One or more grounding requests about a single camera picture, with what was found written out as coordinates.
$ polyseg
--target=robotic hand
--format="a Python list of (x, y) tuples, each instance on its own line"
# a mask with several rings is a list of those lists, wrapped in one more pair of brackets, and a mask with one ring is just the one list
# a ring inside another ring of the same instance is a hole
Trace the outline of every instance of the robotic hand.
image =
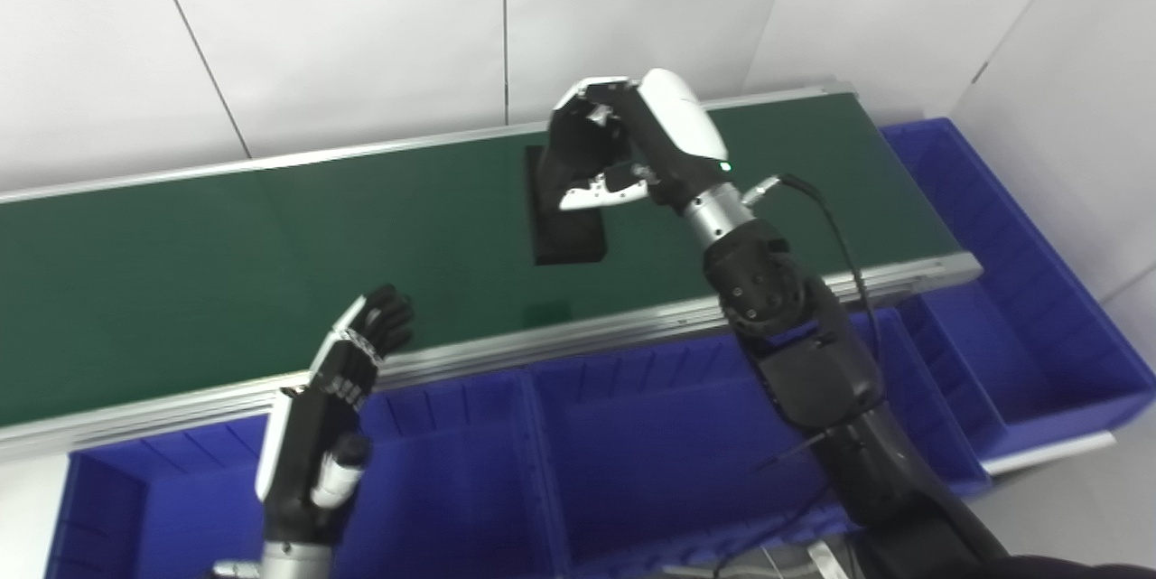
[(349, 498), (369, 463), (357, 410), (387, 354), (410, 339), (413, 309), (392, 285), (377, 288), (336, 320), (304, 386), (276, 394), (257, 468), (265, 509), (261, 563), (218, 562), (216, 577), (325, 579)]
[[(698, 242), (703, 275), (771, 402), (807, 438), (847, 514), (864, 527), (865, 570), (888, 579), (954, 579), (1003, 558), (999, 541), (897, 425), (877, 364), (842, 304), (751, 211), (784, 184), (817, 200), (835, 224), (820, 193), (796, 177), (773, 176), (740, 195), (727, 158), (718, 129), (674, 73), (579, 81), (555, 106), (549, 146), (527, 151), (536, 262), (600, 258), (560, 253), (581, 238), (542, 230), (553, 217), (644, 196), (669, 206)], [(554, 240), (543, 248), (544, 237)], [(783, 341), (786, 333), (791, 341)]]

